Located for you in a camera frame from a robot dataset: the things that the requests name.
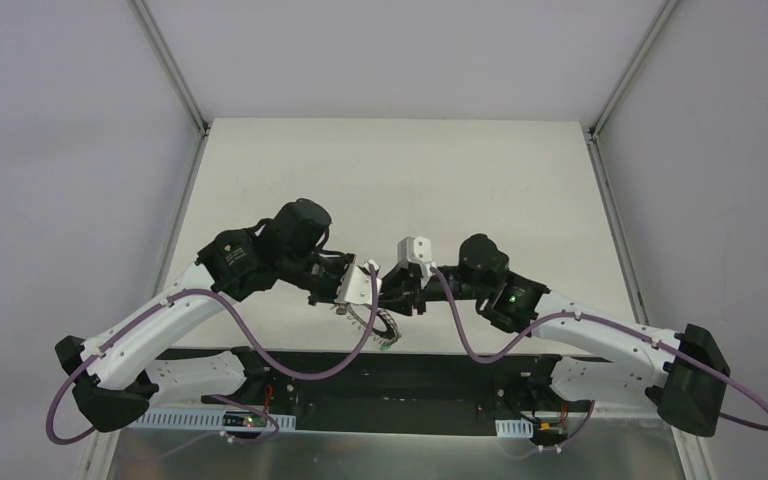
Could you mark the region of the aluminium frame rail left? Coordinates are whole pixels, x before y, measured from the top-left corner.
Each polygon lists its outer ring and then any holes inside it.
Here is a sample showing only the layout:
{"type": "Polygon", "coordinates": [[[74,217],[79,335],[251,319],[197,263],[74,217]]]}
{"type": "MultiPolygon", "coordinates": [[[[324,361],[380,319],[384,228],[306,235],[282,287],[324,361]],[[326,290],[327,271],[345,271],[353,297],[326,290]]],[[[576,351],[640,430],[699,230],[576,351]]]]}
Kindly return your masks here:
{"type": "Polygon", "coordinates": [[[149,2],[145,0],[129,0],[128,4],[133,11],[135,19],[143,31],[161,70],[167,77],[171,88],[176,94],[194,129],[198,132],[200,137],[206,137],[208,135],[210,122],[206,119],[202,109],[198,105],[196,97],[185,79],[183,71],[152,12],[149,2]]]}

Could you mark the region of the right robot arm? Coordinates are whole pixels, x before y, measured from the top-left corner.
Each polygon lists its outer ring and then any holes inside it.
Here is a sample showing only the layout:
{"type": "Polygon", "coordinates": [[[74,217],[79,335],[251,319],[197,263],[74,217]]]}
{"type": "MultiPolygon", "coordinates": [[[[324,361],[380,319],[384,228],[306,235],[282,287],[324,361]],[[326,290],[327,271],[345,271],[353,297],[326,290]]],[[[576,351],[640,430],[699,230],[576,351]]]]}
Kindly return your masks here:
{"type": "Polygon", "coordinates": [[[721,418],[730,375],[707,329],[683,331],[625,324],[513,272],[510,258],[485,234],[461,243],[457,264],[434,262],[431,242],[406,237],[398,262],[379,280],[379,305],[405,316],[430,302],[469,301],[493,327],[554,341],[597,357],[595,364],[555,356],[527,386],[543,410],[565,401],[593,400],[652,410],[686,433],[711,437],[721,418]]]}

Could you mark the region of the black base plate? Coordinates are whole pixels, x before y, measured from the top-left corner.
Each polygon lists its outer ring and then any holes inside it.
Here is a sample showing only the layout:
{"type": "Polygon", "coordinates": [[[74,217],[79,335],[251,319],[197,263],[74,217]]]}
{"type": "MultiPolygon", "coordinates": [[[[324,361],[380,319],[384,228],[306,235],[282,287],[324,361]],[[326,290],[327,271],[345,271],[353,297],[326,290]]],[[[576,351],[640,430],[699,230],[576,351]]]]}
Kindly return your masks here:
{"type": "MultiPolygon", "coordinates": [[[[546,386],[559,359],[513,355],[480,365],[465,355],[363,353],[325,380],[264,371],[232,394],[230,404],[202,395],[154,407],[138,423],[218,429],[226,411],[257,407],[287,433],[491,437],[510,426],[514,436],[526,437],[533,429],[522,414],[555,421],[587,409],[586,401],[563,400],[546,386]]],[[[271,428],[226,429],[253,434],[271,428]]]]}

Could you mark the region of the left circuit board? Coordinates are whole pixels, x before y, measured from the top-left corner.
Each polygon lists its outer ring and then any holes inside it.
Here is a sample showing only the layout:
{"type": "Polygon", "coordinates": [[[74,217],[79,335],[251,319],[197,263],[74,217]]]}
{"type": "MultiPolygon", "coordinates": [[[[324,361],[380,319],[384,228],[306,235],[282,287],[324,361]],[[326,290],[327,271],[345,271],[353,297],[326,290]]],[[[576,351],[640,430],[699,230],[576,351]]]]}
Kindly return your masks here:
{"type": "Polygon", "coordinates": [[[250,411],[226,411],[222,418],[223,426],[232,429],[265,428],[270,422],[250,411]]]}

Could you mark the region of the aluminium frame rail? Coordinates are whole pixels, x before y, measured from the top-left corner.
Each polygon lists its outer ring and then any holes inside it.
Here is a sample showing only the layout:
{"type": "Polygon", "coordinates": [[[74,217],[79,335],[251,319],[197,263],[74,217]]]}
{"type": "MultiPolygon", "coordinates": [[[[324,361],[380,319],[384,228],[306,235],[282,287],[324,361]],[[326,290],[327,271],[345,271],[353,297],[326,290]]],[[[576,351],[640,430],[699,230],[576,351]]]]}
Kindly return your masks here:
{"type": "Polygon", "coordinates": [[[675,12],[683,5],[682,0],[664,0],[659,4],[653,19],[644,31],[628,62],[624,66],[614,87],[601,107],[596,119],[588,128],[591,138],[596,141],[606,130],[621,103],[631,91],[633,83],[642,72],[645,63],[656,48],[656,43],[666,32],[675,12]]]}
{"type": "Polygon", "coordinates": [[[167,77],[171,88],[176,94],[194,129],[198,132],[200,137],[206,137],[208,135],[210,122],[206,119],[202,109],[198,105],[196,97],[185,79],[183,71],[152,12],[149,2],[145,0],[129,0],[128,4],[133,11],[135,19],[143,31],[161,70],[167,77]]]}

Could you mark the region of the circuit board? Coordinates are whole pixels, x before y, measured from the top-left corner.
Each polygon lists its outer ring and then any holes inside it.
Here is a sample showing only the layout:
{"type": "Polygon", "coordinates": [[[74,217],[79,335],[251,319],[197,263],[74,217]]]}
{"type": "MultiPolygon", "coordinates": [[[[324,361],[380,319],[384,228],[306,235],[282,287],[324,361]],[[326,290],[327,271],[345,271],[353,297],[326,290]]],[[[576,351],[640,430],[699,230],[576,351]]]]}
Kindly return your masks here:
{"type": "Polygon", "coordinates": [[[568,438],[567,423],[564,417],[559,417],[555,421],[543,421],[522,414],[521,418],[532,426],[531,440],[536,445],[559,444],[568,438]]]}
{"type": "Polygon", "coordinates": [[[226,411],[222,418],[223,426],[232,429],[265,428],[270,422],[250,411],[226,411]]]}

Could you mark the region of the right circuit board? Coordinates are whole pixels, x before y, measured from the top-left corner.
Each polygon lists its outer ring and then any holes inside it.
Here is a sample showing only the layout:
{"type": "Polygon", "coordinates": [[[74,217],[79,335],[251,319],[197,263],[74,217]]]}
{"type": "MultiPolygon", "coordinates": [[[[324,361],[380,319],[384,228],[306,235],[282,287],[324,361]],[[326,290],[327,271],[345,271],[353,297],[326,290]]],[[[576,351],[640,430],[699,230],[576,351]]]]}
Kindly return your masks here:
{"type": "Polygon", "coordinates": [[[564,417],[559,417],[555,421],[543,421],[522,414],[521,418],[532,426],[531,440],[536,445],[559,444],[568,438],[567,423],[564,417]]]}

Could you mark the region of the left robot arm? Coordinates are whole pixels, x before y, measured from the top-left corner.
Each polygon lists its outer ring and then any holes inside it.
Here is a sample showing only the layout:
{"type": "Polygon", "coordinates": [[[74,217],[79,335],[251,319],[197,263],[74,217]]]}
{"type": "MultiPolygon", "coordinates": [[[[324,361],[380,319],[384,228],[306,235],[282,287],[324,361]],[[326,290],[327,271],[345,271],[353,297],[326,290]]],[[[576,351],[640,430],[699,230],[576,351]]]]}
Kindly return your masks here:
{"type": "Polygon", "coordinates": [[[173,283],[106,331],[83,339],[66,336],[55,352],[92,430],[122,429],[155,405],[206,395],[257,402],[265,378],[253,360],[231,350],[214,356],[161,360],[169,347],[204,321],[257,292],[285,282],[308,292],[308,301],[334,303],[356,257],[326,249],[332,219],[300,198],[251,227],[224,230],[201,248],[173,283]]]}

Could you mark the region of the aluminium frame rail right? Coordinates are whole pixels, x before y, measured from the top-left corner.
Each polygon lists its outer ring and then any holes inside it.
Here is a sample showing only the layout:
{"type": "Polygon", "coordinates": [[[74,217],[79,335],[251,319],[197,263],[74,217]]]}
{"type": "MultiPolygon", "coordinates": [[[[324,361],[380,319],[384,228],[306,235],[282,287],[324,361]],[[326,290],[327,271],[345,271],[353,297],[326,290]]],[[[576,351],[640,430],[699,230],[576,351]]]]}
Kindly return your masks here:
{"type": "Polygon", "coordinates": [[[653,19],[644,31],[628,62],[624,66],[614,87],[601,107],[596,119],[588,128],[591,138],[596,141],[606,130],[621,103],[631,91],[633,83],[642,72],[645,63],[656,48],[656,43],[666,32],[675,12],[683,5],[682,0],[664,0],[659,4],[653,19]]]}

